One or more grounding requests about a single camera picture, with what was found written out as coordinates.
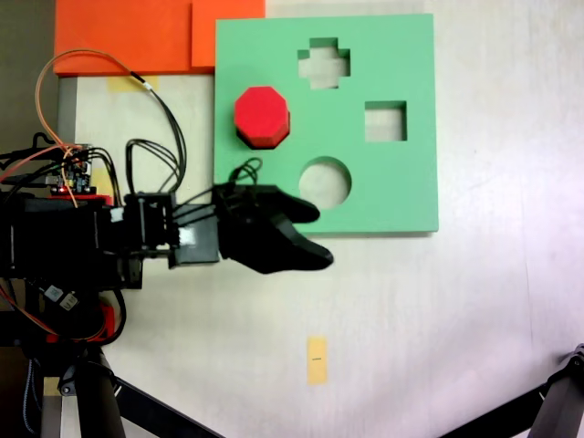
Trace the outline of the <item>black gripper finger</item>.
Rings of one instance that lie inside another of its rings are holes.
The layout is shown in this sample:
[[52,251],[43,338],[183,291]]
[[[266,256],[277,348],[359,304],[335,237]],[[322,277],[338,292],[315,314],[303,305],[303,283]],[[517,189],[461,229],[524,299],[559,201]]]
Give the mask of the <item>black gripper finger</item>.
[[248,266],[261,274],[319,271],[331,266],[333,254],[303,236],[286,217],[255,224],[248,246]]
[[311,202],[284,192],[277,186],[272,187],[268,203],[285,215],[294,224],[310,224],[320,217],[320,210]]

